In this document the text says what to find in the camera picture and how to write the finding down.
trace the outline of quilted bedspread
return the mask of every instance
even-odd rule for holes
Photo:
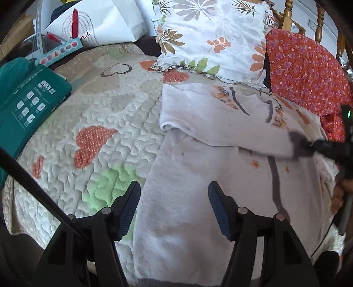
[[[220,84],[185,71],[149,70],[155,61],[134,44],[117,44],[81,53],[56,69],[72,84],[72,95],[36,131],[18,162],[66,214],[93,215],[132,180],[144,184],[164,139],[163,83]],[[28,234],[45,248],[59,221],[11,177],[2,199],[10,233]],[[133,224],[116,243],[129,282]]]

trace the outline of white wall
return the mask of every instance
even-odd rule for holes
[[[271,0],[275,3],[274,9],[283,12],[285,9],[285,0]],[[305,36],[315,40],[315,31],[309,27],[309,19],[317,24],[317,8],[314,0],[294,0],[293,1],[292,19],[302,26],[306,32]],[[322,29],[321,45],[336,56],[337,53],[337,35],[338,31],[333,20],[325,13],[324,26]],[[343,58],[347,60],[347,55],[344,53]]]

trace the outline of teal box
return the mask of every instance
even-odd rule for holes
[[[39,64],[0,103],[0,146],[17,158],[44,120],[71,94],[71,85]],[[0,168],[0,189],[7,173]]]

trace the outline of orange heart pattern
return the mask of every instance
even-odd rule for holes
[[[190,76],[184,72],[178,72],[176,69],[163,72],[163,83],[181,83],[187,81]]]
[[[35,179],[40,179],[41,178],[41,172],[42,172],[42,169],[43,169],[43,163],[44,163],[44,157],[43,156],[39,156],[37,158],[37,161],[32,164],[31,173],[32,173],[32,176]]]
[[[156,62],[157,60],[150,60],[150,61],[141,61],[139,62],[142,69],[146,71],[154,71],[153,69],[150,69],[150,67]]]
[[[75,166],[83,169],[89,165],[102,146],[116,132],[116,129],[107,129],[94,125],[82,129],[76,137],[76,144],[80,149],[75,152]]]

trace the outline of white paper bag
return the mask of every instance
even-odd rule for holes
[[[72,14],[78,12],[78,37],[84,47],[134,42],[146,33],[134,0],[81,0],[51,23],[45,32],[72,39]]]

